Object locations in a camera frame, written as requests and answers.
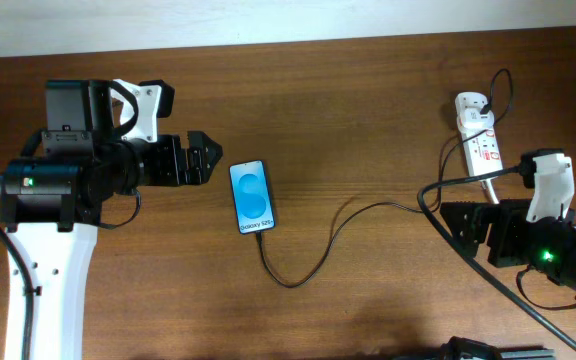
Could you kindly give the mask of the blue Galaxy S25+ smartphone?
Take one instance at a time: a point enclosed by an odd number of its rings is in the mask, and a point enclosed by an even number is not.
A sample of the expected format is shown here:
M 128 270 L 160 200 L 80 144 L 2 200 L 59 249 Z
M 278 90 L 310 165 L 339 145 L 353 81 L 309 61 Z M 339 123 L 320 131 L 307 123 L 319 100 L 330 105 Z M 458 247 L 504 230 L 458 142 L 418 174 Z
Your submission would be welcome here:
M 240 234 L 263 232 L 275 227 L 275 211 L 265 165 L 261 160 L 229 168 L 231 190 Z

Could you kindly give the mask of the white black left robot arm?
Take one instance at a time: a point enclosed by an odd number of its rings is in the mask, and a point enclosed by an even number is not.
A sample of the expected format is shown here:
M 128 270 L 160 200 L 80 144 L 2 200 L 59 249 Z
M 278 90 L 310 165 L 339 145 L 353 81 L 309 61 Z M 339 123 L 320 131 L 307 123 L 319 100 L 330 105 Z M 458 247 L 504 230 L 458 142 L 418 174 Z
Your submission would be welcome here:
M 161 80 L 51 80 L 45 99 L 46 126 L 0 175 L 8 359 L 80 358 L 103 204 L 145 186 L 205 184 L 223 154 L 201 131 L 159 133 L 174 100 Z

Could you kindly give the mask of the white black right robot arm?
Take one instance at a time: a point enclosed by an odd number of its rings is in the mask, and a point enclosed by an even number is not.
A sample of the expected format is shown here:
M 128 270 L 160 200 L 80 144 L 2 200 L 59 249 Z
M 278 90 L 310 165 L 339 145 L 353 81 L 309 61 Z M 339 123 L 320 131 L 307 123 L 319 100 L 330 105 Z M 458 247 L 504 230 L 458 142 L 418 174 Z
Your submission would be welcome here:
M 468 257 L 475 257 L 485 244 L 494 267 L 525 265 L 576 292 L 576 227 L 570 198 L 537 189 L 530 200 L 445 202 L 440 214 Z M 576 296 L 570 307 L 576 308 Z

